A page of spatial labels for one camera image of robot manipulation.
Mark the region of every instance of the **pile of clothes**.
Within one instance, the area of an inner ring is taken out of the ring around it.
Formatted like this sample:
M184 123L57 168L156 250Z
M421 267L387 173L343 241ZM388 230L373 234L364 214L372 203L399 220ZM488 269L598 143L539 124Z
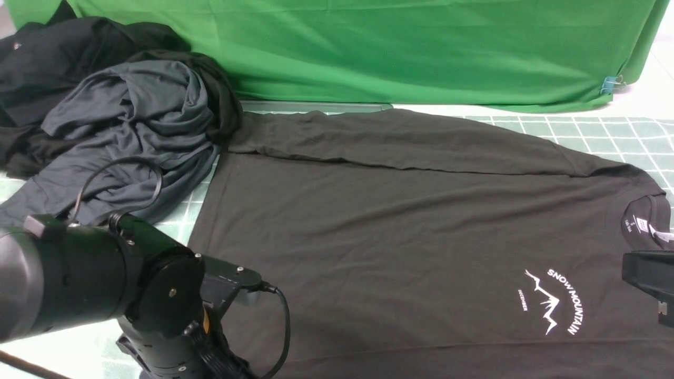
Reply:
M28 180L0 225L68 213L93 172L127 156L162 171L159 199L136 213L159 221L210 172L241 113L226 72L170 27L77 18L62 1L46 24L0 40L0 170ZM147 203L156 181L151 167L111 167L77 222Z

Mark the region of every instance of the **black cable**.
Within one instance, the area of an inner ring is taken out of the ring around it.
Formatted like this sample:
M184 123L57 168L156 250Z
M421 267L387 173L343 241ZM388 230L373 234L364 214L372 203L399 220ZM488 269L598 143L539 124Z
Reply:
M42 366L34 365L2 350L0 350L0 362L42 379L70 379L67 376L50 371Z
M278 287L275 287L267 282L262 283L262 291L265 292L271 292L275 293L278 295L279 300L281 301L281 306L283 307L283 318L285 319L285 329L286 333L283 338L283 351L281 352L281 356L278 358L278 361L272 367L271 370L267 374L264 374L262 376L262 379L270 379L276 373L281 370L281 367L283 366L284 363L286 363L286 358L288 357L288 351L290 350L290 308L288 307L288 300L286 297L283 295L283 292L281 292Z
M157 198L159 198L159 193L162 191L162 186L164 185L164 175L162 175L162 171L159 168L159 166L155 165L153 162L149 161L148 159L141 158L139 156L128 156L128 157L125 157L125 158L115 159L114 161L112 161L112 162L108 163L107 165L105 165L105 166L99 168L98 170L96 170L84 182L80 192L78 193L78 198L75 201L75 206L73 207L72 214L70 215L70 217L66 221L66 225L70 225L77 220L78 213L80 212L80 206L82 206L82 200L84 198L84 193L86 192L86 188L91 184L91 181L96 176L101 174L103 171L109 169L110 167L115 166L115 165L121 165L123 163L139 163L141 165L145 165L145 166L149 167L150 170L152 170L155 173L155 175L157 175L157 185L154 188L154 193L152 194L152 198L150 199L150 201L147 204L144 204L142 206L124 208L124 209L122 209L122 210L120 210L116 213L126 214L126 213L129 213L129 212L135 212L136 210L145 209L145 208L154 204L154 202L157 200Z

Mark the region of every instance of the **clothing tag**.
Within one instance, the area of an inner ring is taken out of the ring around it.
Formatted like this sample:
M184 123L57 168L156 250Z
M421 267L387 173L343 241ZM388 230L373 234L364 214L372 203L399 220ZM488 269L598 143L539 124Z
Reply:
M653 229L653 225L649 225L649 227L650 227L650 234L653 237L658 237L659 239L662 239L665 242L670 242L674 240L674 233L665 233L662 231L657 231Z
M644 219L642 219L642 218L636 217L636 224L637 224L637 227L638 227L639 229L641 229L642 231L645 231L646 233L648 233L648 221L646 221L646 220L644 220Z

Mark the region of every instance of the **binder clip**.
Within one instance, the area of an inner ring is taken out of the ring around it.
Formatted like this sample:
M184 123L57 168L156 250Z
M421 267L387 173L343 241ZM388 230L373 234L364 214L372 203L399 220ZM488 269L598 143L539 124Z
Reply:
M604 83L601 85L599 94L613 94L615 91L621 91L627 87L627 83L623 80L622 75L607 76L604 78Z

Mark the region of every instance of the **mountain graphic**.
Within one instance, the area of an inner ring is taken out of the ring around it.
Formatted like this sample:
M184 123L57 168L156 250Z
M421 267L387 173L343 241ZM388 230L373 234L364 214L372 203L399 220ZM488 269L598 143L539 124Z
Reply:
M545 309L547 310L547 312L545 312L545 314L543 315L543 318L548 320L548 322L550 323L547 332L545 332L545 335L548 335L548 333L550 333L550 330L552 330L555 326L557 326L557 322L552 319L552 312L554 312L557 305L559 305L559 299L550 295L548 291L541 288L541 280L539 278L536 278L535 276L531 275L527 270L524 270L524 273L530 278L534 279L534 283L536 283L534 291L541 292L548 297L547 301L541 303L541 305L545 304Z

